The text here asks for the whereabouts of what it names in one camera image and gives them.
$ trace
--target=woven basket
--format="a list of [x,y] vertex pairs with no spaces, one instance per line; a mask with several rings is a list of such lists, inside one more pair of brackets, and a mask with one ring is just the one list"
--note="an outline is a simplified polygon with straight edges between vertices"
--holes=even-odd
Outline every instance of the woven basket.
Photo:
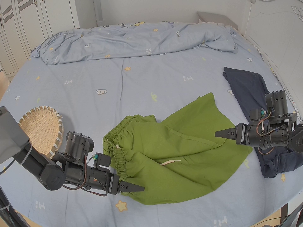
[[54,156],[63,139],[62,120],[54,108],[33,108],[21,117],[18,124],[39,153],[50,159]]

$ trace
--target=white headboard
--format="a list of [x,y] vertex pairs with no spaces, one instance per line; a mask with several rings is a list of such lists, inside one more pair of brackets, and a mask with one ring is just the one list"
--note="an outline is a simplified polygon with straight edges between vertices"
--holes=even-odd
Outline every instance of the white headboard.
[[303,116],[303,0],[250,1],[239,30],[269,61]]

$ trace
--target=green shorts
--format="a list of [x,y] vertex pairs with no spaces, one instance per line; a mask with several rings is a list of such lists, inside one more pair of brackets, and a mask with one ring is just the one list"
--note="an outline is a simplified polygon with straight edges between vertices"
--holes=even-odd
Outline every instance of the green shorts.
[[125,117],[105,135],[103,152],[120,180],[145,187],[121,194],[147,205],[183,202],[216,190],[251,153],[214,136],[232,127],[208,93],[161,123],[153,115]]

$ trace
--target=wooden floor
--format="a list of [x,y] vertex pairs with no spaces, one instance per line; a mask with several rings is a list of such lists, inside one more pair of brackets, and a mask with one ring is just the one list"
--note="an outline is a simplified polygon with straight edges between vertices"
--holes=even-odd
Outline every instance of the wooden floor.
[[[4,95],[8,86],[9,86],[9,81],[6,79],[4,73],[0,72],[0,99]],[[277,218],[277,217],[280,217],[280,216],[281,216],[281,211],[278,210],[277,212],[273,213],[272,215],[265,218],[264,220],[271,219],[271,218]],[[23,216],[23,217],[25,218],[25,220],[28,222],[28,224],[31,227],[41,227],[40,225],[37,225],[33,221],[29,220],[27,217],[25,217],[25,216]],[[262,227],[264,225],[275,226],[275,225],[278,225],[278,224],[280,224],[280,219],[274,219],[274,220],[269,220],[269,221],[263,222],[263,223],[257,225],[256,227]],[[1,218],[0,218],[0,227],[7,227],[7,225],[5,224],[5,222]]]

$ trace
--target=blue blanket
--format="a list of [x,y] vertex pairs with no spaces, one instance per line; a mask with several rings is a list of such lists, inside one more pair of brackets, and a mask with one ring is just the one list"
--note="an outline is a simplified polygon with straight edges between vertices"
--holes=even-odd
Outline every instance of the blue blanket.
[[55,65],[106,58],[160,55],[197,47],[237,53],[234,30],[211,23],[137,23],[71,29],[46,39],[32,56]]

